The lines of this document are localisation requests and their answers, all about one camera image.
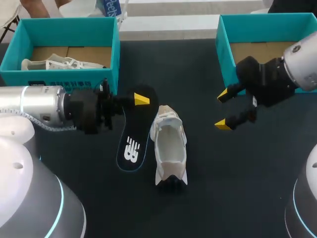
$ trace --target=white sneaker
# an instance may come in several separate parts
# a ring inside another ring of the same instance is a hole
[[[103,68],[104,66],[98,63],[89,63],[78,61],[69,57],[60,57],[52,54],[44,61],[30,61],[24,59],[21,64],[21,70],[40,70],[40,69],[81,69],[81,68]]]
[[[187,185],[186,135],[183,122],[169,106],[160,106],[150,131],[155,143],[157,171],[155,185],[174,175]]]

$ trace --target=cable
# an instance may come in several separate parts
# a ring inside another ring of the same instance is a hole
[[[124,20],[124,15],[125,15],[125,13],[127,12],[128,3],[129,3],[129,0],[125,0],[125,4],[124,4],[124,7],[123,7],[123,11],[121,12],[121,16],[120,16],[119,23],[118,23],[118,30],[120,30],[121,24],[122,24],[122,22],[123,22],[123,20]]]
[[[13,114],[13,115],[17,115],[17,116],[22,116],[24,118],[27,118],[28,120],[30,120],[32,123],[38,125],[39,127],[43,128],[44,130],[48,130],[51,132],[60,132],[60,131],[68,131],[68,130],[76,130],[76,127],[72,126],[67,126],[67,127],[50,127],[45,125],[44,123],[42,123],[40,120],[36,119],[35,117],[21,112],[19,110],[16,109],[0,109],[0,113],[8,113],[8,114]]]

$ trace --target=teal box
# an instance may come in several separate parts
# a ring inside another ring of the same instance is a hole
[[[317,19],[312,13],[221,15],[216,50],[225,86],[238,82],[230,43],[297,42],[315,31]]]
[[[29,59],[35,47],[112,47],[110,68],[21,71],[21,62]],[[120,40],[115,17],[22,19],[0,66],[7,86],[63,85],[97,88],[107,79],[117,94]]]

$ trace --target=cardboard box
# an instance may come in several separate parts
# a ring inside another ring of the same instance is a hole
[[[104,65],[101,69],[21,71],[24,59],[46,60],[52,54]],[[7,86],[61,85],[98,88],[106,78],[117,94],[120,41],[115,17],[22,19],[0,66]]]
[[[315,31],[317,19],[312,13],[221,15],[216,50],[225,86],[239,81],[235,66],[245,57],[266,63]]]

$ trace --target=label on box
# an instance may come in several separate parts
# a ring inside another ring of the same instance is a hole
[[[72,92],[73,90],[84,90],[84,89],[95,89],[100,83],[92,88],[90,81],[63,81],[63,82],[50,82],[50,86],[62,86],[67,93]]]
[[[121,6],[119,0],[104,0],[106,16],[116,17],[121,14]]]
[[[44,81],[29,81],[30,86],[46,86]]]

